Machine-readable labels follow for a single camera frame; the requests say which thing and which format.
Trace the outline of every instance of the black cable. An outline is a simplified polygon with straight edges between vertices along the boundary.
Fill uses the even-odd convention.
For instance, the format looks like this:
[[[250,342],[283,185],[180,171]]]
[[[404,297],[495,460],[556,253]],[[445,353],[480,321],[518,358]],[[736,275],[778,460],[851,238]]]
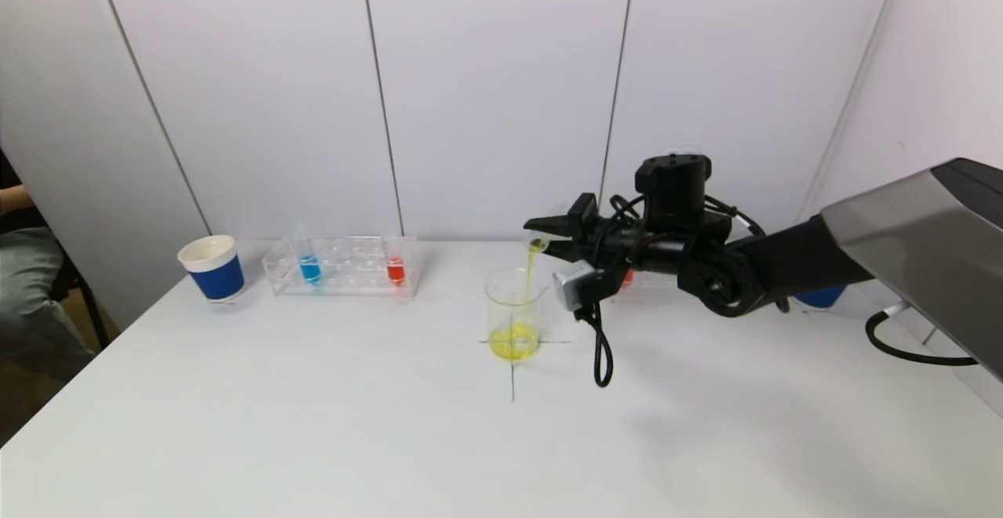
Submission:
[[[616,210],[613,216],[610,217],[609,222],[606,222],[606,226],[599,232],[599,236],[596,237],[596,245],[592,249],[592,264],[599,265],[599,253],[603,246],[603,240],[606,239],[607,234],[613,226],[619,224],[621,219],[625,214],[631,214],[637,219],[640,215],[634,210],[634,205],[637,205],[645,198],[644,196],[638,197],[633,201],[627,201],[619,195],[614,195],[610,198],[610,205]],[[641,221],[641,230],[639,234],[644,231],[644,224],[647,223],[649,216],[650,207],[648,207],[647,202],[644,207],[644,217]],[[598,302],[594,302],[588,305],[587,308],[591,312],[584,316],[582,319],[592,326],[592,329],[596,330],[596,356],[592,364],[592,374],[593,378],[596,380],[596,384],[600,387],[606,387],[610,384],[610,380],[613,378],[613,348],[610,347],[610,340],[606,338],[606,332],[603,331],[603,310],[599,306]],[[603,355],[606,356],[606,370],[603,371]]]
[[[627,203],[626,205],[624,205],[621,208],[621,207],[618,206],[618,204],[614,204],[614,202],[613,202],[613,200],[615,198],[617,198],[617,197],[620,197],[620,196],[619,195],[614,195],[613,197],[610,198],[610,204],[613,205],[613,208],[616,209],[616,212],[613,213],[613,216],[610,217],[610,221],[606,222],[606,226],[604,226],[603,229],[599,232],[599,236],[596,238],[596,244],[592,247],[592,264],[593,265],[599,265],[599,251],[600,251],[600,248],[603,246],[603,240],[606,239],[606,235],[610,233],[610,230],[613,228],[613,226],[617,222],[619,222],[621,218],[623,218],[624,214],[626,214],[627,211],[633,211],[634,210],[634,205],[637,205],[638,203],[640,203],[641,201],[644,200],[644,196],[642,195],[642,196],[634,199],[633,201],[630,201],[629,203]],[[647,214],[647,212],[648,212],[647,205],[644,207],[644,210],[645,210],[645,214]]]
[[[616,211],[619,211],[620,209],[626,209],[627,212],[630,213],[630,215],[635,219],[641,218],[641,215],[637,214],[637,211],[634,210],[634,206],[631,205],[627,201],[627,199],[624,199],[619,195],[614,195],[613,197],[610,197],[610,205],[613,205],[613,209]]]
[[[766,231],[762,229],[762,226],[759,226],[759,224],[756,221],[752,220],[751,217],[739,211],[737,207],[731,207],[731,205],[722,203],[721,201],[714,199],[710,195],[704,195],[703,200],[704,200],[704,206],[714,212],[725,214],[732,217],[736,216],[744,220],[746,223],[748,223],[749,232],[751,232],[753,236],[766,235]]]
[[[874,343],[875,347],[878,347],[878,349],[881,349],[893,357],[898,357],[907,361],[915,361],[917,363],[926,363],[928,365],[948,365],[950,367],[963,367],[965,365],[977,365],[979,363],[973,357],[938,357],[935,355],[913,353],[911,351],[904,351],[902,349],[892,347],[888,343],[878,339],[878,336],[875,335],[875,331],[878,329],[878,324],[888,320],[888,312],[882,310],[881,312],[868,318],[864,328],[867,329],[868,339],[871,340],[871,343]]]

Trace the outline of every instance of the pouring yellow liquid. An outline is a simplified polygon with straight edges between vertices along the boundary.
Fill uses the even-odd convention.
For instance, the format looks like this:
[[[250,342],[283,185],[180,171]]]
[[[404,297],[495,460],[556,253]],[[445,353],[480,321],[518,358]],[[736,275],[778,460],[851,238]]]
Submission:
[[[526,262],[526,290],[523,292],[523,308],[529,308],[530,291],[533,285],[533,267],[537,254],[547,249],[547,242],[535,238],[530,242],[530,257]],[[513,322],[510,326],[498,328],[487,335],[487,344],[491,351],[503,359],[521,361],[529,358],[540,348],[540,334],[537,329],[524,322]]]

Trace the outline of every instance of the test tube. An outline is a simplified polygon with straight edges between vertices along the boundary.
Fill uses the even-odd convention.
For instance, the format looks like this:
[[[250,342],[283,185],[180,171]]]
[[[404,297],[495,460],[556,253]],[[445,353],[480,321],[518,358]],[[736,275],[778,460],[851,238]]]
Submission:
[[[384,236],[381,240],[383,240],[383,254],[386,257],[386,276],[393,286],[403,287],[407,281],[403,241],[396,236]]]
[[[320,283],[323,274],[320,270],[320,261],[317,259],[317,254],[314,253],[310,239],[297,235],[293,238],[293,250],[299,260],[303,279],[314,285]]]

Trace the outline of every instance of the glass beaker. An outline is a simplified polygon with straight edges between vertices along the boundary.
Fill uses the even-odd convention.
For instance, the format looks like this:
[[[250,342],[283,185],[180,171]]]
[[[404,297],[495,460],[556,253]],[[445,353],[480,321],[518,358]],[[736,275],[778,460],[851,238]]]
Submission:
[[[520,361],[537,353],[545,291],[547,285],[531,270],[505,269],[487,276],[487,345],[495,355]]]

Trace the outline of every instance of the blue and white cup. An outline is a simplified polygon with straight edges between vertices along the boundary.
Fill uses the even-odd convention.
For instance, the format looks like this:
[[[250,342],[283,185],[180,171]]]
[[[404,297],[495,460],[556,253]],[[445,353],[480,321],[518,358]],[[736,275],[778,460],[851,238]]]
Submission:
[[[207,236],[182,248],[178,261],[210,302],[226,302],[244,290],[244,272],[232,236]]]

